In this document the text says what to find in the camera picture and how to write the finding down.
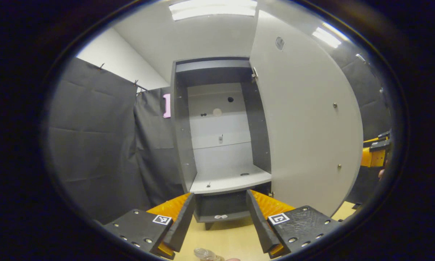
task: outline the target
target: ceiling light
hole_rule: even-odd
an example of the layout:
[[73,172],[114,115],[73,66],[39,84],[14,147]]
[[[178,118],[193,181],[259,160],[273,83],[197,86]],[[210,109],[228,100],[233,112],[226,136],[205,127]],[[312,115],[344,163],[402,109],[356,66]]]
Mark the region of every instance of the ceiling light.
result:
[[343,40],[349,41],[348,37],[346,37],[343,33],[335,29],[333,26],[329,25],[328,23],[322,23],[322,25],[328,28],[330,31],[334,32],[336,35],[340,36],[340,38],[342,38]]
[[320,40],[324,41],[325,43],[327,43],[329,46],[332,46],[333,48],[337,48],[340,45],[340,43],[341,43],[340,40],[335,38],[330,33],[327,33],[322,28],[317,28],[316,31],[314,31],[312,33],[312,35],[314,35],[315,37],[317,37]]
[[202,15],[254,16],[256,1],[252,0],[188,0],[169,6],[174,21]]

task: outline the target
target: white wall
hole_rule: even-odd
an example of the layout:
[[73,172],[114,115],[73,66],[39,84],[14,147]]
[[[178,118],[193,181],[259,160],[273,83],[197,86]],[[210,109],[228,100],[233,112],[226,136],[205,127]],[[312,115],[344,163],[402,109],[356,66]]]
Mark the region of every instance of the white wall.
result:
[[91,41],[77,55],[86,62],[134,82],[146,89],[167,87],[169,84],[135,51],[114,28]]
[[249,56],[257,18],[214,15],[174,21],[171,1],[158,1],[125,18],[116,31],[170,82],[175,60],[206,56]]

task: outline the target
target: gray cabinet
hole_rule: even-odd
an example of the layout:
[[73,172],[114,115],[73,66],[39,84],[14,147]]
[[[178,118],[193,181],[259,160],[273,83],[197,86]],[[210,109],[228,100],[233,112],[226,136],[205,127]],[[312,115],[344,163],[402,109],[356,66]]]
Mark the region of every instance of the gray cabinet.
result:
[[174,147],[198,222],[246,217],[245,191],[270,192],[269,138],[252,73],[248,57],[173,63]]

